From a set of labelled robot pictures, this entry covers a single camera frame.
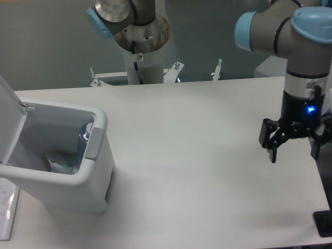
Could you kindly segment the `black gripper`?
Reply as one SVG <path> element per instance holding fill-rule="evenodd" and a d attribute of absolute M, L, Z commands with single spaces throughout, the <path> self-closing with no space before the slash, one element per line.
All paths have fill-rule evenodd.
<path fill-rule="evenodd" d="M 331 114 L 322 115 L 325 95 L 315 89 L 312 98 L 303 98 L 283 92 L 279 120 L 265 118 L 262 121 L 259 142 L 276 162 L 277 148 L 288 139 L 310 137 L 313 159 L 317 160 L 320 148 L 331 143 Z"/>

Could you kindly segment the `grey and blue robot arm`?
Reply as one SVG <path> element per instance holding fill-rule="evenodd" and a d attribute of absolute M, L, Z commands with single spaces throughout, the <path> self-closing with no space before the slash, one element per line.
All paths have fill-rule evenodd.
<path fill-rule="evenodd" d="M 154 1 L 96 1 L 87 18 L 103 38 L 128 56 L 132 85 L 163 83 L 157 52 L 168 42 L 168 22 Z M 263 12 L 244 13 L 234 28 L 236 45 L 287 60 L 281 116 L 264 119 L 259 142 L 272 162 L 290 139 L 312 138 L 311 156 L 331 142 L 331 114 L 323 114 L 331 66 L 331 1 L 272 1 Z"/>

